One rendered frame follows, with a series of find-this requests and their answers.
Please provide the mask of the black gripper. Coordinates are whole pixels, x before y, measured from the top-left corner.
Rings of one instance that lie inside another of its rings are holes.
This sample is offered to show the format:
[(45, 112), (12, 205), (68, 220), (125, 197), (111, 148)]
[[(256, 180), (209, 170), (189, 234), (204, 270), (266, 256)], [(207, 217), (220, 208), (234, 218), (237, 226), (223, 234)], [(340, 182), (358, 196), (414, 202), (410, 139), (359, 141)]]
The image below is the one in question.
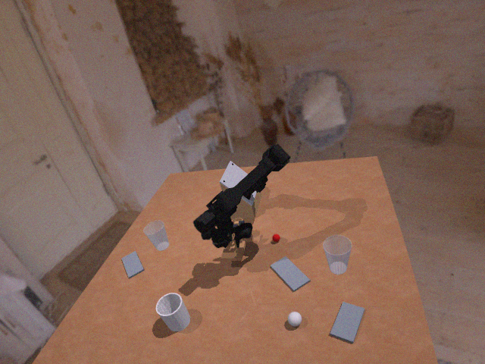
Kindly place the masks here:
[[(221, 223), (218, 221), (215, 226), (217, 226), (218, 229), (221, 228), (221, 225), (228, 228), (229, 233), (235, 234), (234, 240), (236, 241), (237, 248), (239, 248), (239, 240), (249, 239), (252, 235), (253, 227), (251, 223), (241, 223), (240, 226), (233, 227), (233, 221), (231, 221), (231, 218), (229, 217), (227, 220), (224, 220)], [(213, 226), (212, 228), (215, 228), (215, 226)], [(209, 240), (210, 238), (212, 240), (212, 229), (204, 234), (201, 233), (201, 237), (203, 240)]]

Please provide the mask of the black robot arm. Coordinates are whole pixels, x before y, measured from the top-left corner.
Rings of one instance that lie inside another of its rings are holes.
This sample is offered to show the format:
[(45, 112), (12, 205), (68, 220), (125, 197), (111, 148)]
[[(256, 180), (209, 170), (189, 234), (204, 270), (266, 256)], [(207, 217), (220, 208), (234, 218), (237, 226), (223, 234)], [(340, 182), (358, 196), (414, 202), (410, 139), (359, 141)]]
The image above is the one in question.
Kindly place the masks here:
[(255, 191), (261, 192), (268, 181), (267, 176), (272, 171), (280, 171), (290, 162), (290, 158), (288, 153), (279, 144), (269, 147), (264, 152), (262, 160), (257, 167), (246, 175), (235, 187), (219, 192), (207, 204), (208, 210), (193, 221), (196, 229), (202, 234), (212, 229), (212, 243), (217, 248), (227, 246), (233, 240), (228, 228), (221, 225), (221, 228), (216, 229), (213, 226), (218, 221), (221, 223), (227, 220), (236, 212), (237, 205), (240, 203), (242, 196), (250, 200), (251, 195)]

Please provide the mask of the white ball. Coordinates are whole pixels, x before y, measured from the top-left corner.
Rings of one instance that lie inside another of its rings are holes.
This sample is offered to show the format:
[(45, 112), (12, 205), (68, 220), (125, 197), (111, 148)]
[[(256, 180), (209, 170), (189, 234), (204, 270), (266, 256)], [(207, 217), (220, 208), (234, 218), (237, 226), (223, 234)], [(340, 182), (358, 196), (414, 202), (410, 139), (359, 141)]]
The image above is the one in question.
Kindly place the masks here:
[(288, 316), (288, 322), (293, 327), (297, 327), (302, 323), (302, 317), (298, 312), (291, 312)]

